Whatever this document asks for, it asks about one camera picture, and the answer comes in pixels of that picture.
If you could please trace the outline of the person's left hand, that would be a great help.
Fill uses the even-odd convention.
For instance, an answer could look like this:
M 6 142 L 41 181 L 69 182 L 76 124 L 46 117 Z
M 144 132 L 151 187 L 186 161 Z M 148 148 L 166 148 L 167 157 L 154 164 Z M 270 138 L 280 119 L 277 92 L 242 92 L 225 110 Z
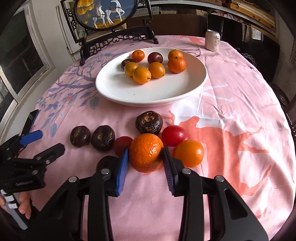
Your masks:
M 18 207 L 18 210 L 21 214 L 24 214 L 26 219 L 30 219 L 32 208 L 30 205 L 30 193 L 29 192 L 21 192 L 18 194 L 18 199 L 20 201 L 20 205 Z M 1 196 L 0 197 L 1 207 L 8 212 L 8 209 L 6 208 L 6 200 Z

